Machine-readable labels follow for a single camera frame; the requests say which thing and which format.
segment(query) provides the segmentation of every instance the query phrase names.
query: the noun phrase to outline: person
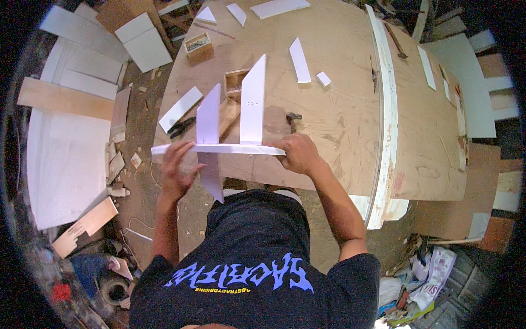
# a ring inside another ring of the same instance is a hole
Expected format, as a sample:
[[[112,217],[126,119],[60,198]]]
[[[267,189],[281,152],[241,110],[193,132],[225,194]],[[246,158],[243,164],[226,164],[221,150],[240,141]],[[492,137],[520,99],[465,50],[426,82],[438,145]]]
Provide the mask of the person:
[[[338,263],[327,275],[310,265],[300,199],[266,190],[215,201],[205,240],[179,261],[176,205],[204,165],[181,173],[193,143],[174,143],[162,166],[153,260],[131,295],[130,328],[373,327],[380,263],[367,253],[360,213],[309,136],[265,145],[284,150],[283,167],[313,181],[340,245]]]

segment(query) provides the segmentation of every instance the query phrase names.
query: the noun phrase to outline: small wooden box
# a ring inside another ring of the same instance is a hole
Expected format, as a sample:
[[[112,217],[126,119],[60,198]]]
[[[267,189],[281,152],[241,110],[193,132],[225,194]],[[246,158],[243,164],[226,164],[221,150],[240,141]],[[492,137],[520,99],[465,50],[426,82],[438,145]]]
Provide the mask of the small wooden box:
[[[205,43],[197,47],[193,47],[194,43]],[[188,41],[185,41],[185,52],[188,56],[190,63],[198,63],[205,61],[214,55],[214,49],[212,47],[212,41],[208,33],[204,32],[195,37],[191,38]]]
[[[250,71],[249,68],[225,73],[225,95],[241,104],[241,82]]]

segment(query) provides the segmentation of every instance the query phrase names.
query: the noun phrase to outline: concrete floor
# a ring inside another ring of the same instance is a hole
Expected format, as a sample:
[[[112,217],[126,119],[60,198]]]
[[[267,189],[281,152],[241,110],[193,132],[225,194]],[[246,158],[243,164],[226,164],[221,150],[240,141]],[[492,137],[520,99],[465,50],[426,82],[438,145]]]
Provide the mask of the concrete floor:
[[[160,165],[151,164],[150,147],[154,142],[154,132],[157,125],[159,109],[155,103],[164,94],[172,63],[159,68],[161,77],[151,79],[151,73],[142,74],[135,63],[128,65],[124,85],[133,82],[126,120],[126,140],[117,144],[117,150],[123,153],[125,168],[131,170],[130,177],[120,176],[124,186],[131,191],[128,197],[118,198],[119,215],[117,219],[123,228],[128,226],[133,217],[142,220],[146,225],[153,226],[155,221],[156,200],[160,188]],[[147,88],[141,93],[139,87]],[[143,160],[137,170],[131,165],[134,152]],[[249,188],[262,187],[260,184],[249,184]],[[338,260],[338,245],[332,237],[329,224],[323,212],[318,195],[315,191],[298,190],[304,204],[311,232],[311,263],[319,271],[327,273]],[[188,194],[179,203],[180,216],[178,220],[179,255],[186,256],[204,239],[206,217],[213,203],[213,198],[201,186],[199,179]],[[380,230],[367,232],[367,247],[382,264],[382,273],[399,262],[404,250],[404,239],[410,235],[411,223],[416,210],[416,202],[410,203],[410,211],[399,221],[385,222]],[[143,226],[138,221],[131,223],[131,229],[149,237],[153,230]],[[151,242],[133,233],[126,234],[126,240],[144,269],[151,260]]]

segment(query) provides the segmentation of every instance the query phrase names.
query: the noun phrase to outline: large plywood table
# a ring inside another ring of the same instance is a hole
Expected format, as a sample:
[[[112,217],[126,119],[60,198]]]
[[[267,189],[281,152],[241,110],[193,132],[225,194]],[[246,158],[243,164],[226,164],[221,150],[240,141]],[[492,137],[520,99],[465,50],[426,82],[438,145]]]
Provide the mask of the large plywood table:
[[[310,8],[259,19],[250,7],[264,1],[239,2],[247,14],[245,27],[228,12],[232,1],[206,2],[217,25],[212,26],[236,39],[192,25],[187,38],[208,32],[214,47],[213,58],[191,66],[184,51],[173,65],[163,102],[161,118],[188,90],[197,88],[206,95],[224,73],[251,68],[267,54],[265,118],[263,140],[279,139],[290,133],[285,115],[299,113],[298,132],[308,134],[320,155],[349,194],[369,196],[375,179],[379,147],[380,96],[373,83],[375,49],[364,11],[342,1],[310,0]],[[417,45],[408,35],[392,28],[407,60],[397,56],[388,36],[398,94],[398,152],[392,182],[392,198],[415,200],[461,200],[466,173],[458,169],[457,108],[447,100],[438,61],[429,54],[437,90],[427,86]],[[296,37],[301,40],[313,80],[298,84],[288,48]],[[332,80],[322,87],[315,75],[324,71]],[[454,93],[455,77],[450,94]],[[192,108],[183,119],[195,116]],[[184,139],[195,140],[195,128]],[[170,143],[157,125],[154,146]],[[224,143],[239,143],[239,120]],[[184,167],[197,162],[187,155]],[[283,169],[277,159],[263,155],[221,154],[221,173],[247,181],[313,190],[311,180]]]

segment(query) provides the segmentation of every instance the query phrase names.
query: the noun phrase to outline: hand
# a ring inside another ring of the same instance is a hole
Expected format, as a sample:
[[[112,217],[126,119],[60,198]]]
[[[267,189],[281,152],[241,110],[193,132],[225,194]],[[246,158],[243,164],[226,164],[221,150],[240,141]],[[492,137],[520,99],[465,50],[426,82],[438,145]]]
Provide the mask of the hand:
[[[298,174],[312,176],[320,166],[326,164],[318,154],[318,149],[308,135],[292,134],[278,141],[263,143],[285,151],[286,156],[278,155],[277,158],[287,170]]]
[[[181,160],[194,146],[192,141],[180,141],[170,145],[164,156],[163,166],[161,168],[161,185],[163,191],[159,195],[157,205],[163,206],[168,210],[173,207],[192,186],[195,176],[206,166],[197,164],[190,174],[184,174],[179,170]]]

